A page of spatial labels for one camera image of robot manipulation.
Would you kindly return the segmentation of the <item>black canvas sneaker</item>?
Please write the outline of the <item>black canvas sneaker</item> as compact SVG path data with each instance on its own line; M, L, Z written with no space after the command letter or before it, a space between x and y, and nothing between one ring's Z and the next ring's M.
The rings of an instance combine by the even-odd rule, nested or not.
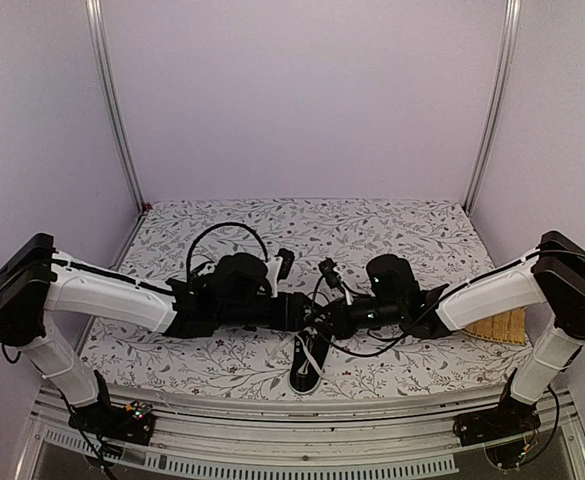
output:
M194 266L192 263L186 265L186 279L189 285L200 287L205 285L216 268L216 262L206 259Z
M330 345L313 329L304 329L293 339L293 359L288 381L299 395L313 393L321 383Z

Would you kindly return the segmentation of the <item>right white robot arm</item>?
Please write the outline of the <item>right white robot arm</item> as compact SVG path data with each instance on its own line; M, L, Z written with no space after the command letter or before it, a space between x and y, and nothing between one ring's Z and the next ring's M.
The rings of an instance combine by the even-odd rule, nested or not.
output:
M509 436L524 424L528 409L585 345L585 251L558 231L509 264L453 289L420 292L411 270L392 269L401 259L388 255L368 265L373 294L329 310L330 335L398 325L405 336L438 338L490 317L546 304L551 320L532 354L508 381L505 401L489 415L489 427Z

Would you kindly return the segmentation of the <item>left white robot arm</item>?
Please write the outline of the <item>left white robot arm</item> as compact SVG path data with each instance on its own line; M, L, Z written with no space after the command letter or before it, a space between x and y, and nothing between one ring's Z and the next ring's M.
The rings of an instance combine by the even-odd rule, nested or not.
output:
M0 344L25 354L71 406L82 408L88 424L110 434L120 426L120 412L52 313L114 319L177 339L210 337L230 326L297 332L312 302L278 288L293 261L288 250L271 260L237 253L193 279L151 283L84 263L57 249L53 236L38 233L0 269Z

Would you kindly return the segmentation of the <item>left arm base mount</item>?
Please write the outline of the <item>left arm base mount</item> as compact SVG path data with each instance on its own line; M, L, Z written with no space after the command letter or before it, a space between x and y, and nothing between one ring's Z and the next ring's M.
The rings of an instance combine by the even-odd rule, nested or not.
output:
M113 405L104 378L98 371L94 375L96 401L82 407L70 406L68 425L98 438L148 446L157 420L153 406L137 400L123 407Z

